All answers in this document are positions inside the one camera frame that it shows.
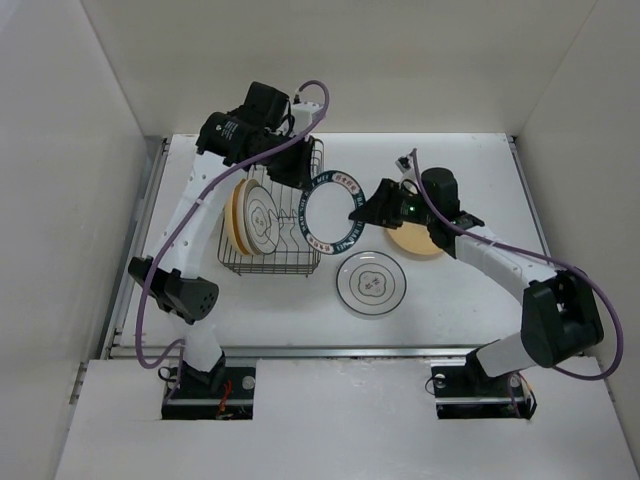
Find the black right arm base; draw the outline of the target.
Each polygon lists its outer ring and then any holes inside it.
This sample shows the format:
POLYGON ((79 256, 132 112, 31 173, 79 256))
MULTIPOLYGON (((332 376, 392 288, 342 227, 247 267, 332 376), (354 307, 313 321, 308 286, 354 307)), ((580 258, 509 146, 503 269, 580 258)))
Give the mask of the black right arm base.
POLYGON ((531 420, 538 402, 520 373, 472 381, 463 366, 433 366, 428 382, 439 420, 531 420))

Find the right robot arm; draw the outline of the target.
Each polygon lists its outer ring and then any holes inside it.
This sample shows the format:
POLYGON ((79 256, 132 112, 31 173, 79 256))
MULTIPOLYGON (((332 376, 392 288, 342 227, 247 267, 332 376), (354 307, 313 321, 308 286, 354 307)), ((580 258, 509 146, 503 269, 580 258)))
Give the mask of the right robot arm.
POLYGON ((553 368, 604 338, 584 276, 499 248, 485 223, 461 209, 458 184, 448 169, 427 169, 412 187, 383 179, 349 217, 390 229, 405 223, 426 226, 438 248, 484 273, 521 305, 518 332, 467 355, 463 381, 474 393, 487 393, 500 377, 516 371, 553 368))

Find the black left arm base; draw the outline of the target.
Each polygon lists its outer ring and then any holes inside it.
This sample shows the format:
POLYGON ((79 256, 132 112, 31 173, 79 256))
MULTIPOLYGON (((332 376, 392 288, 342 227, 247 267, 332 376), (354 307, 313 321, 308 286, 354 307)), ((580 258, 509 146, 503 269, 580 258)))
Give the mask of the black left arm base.
POLYGON ((222 380, 213 387, 203 386, 182 375, 176 390, 178 367, 161 367, 159 378, 165 383, 161 418, 163 420, 252 420, 256 368, 227 366, 222 380))

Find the white bowl green band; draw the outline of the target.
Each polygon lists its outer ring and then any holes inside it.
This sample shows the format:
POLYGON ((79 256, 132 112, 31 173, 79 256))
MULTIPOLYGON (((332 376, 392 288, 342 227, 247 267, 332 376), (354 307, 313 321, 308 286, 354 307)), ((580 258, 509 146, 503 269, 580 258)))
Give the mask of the white bowl green band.
POLYGON ((363 235, 365 224, 350 220, 349 215, 365 200, 360 184, 346 172, 328 170, 317 175, 299 202, 299 227, 305 241, 324 255, 352 248, 363 235))

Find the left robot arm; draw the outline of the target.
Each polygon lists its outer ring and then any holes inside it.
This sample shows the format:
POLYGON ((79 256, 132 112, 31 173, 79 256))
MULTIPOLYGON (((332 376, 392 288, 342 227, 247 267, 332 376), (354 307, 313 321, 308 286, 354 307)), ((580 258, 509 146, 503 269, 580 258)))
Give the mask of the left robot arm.
POLYGON ((161 366, 172 349, 181 356, 179 379, 201 396, 223 387, 225 360, 211 312, 219 287, 200 274, 209 238, 235 186, 255 165, 271 180, 298 190, 310 187, 312 131, 329 109, 330 94, 319 80, 308 80, 293 95, 254 81, 244 101, 225 112, 213 112, 198 133, 190 177, 156 247, 134 257, 129 275, 141 288, 135 321, 134 348, 145 369, 161 366), (304 103, 300 93, 317 87, 318 104, 304 103), (178 339, 156 360, 143 352, 143 323, 149 300, 178 320, 178 339))

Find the yellow plate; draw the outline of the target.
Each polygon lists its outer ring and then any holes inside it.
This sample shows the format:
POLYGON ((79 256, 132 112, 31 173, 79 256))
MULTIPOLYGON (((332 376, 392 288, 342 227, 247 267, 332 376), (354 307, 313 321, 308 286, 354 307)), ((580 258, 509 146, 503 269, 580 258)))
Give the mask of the yellow plate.
POLYGON ((237 238, 236 228, 235 228, 235 206, 236 206, 237 195, 239 193, 240 187, 241 187, 240 183, 238 183, 234 187, 232 193, 228 197, 228 200, 224 208, 225 231, 226 231, 229 242, 231 243, 234 250, 238 253, 240 253, 241 250, 238 243, 238 238, 237 238))

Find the tan plastic plate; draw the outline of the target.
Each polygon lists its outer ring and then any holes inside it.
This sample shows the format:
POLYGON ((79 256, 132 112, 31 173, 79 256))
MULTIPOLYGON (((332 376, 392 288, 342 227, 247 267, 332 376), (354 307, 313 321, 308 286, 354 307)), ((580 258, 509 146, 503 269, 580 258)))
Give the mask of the tan plastic plate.
POLYGON ((443 253, 431 239, 426 226, 405 222, 396 229, 387 229, 386 233, 398 247, 409 254, 432 257, 443 253))

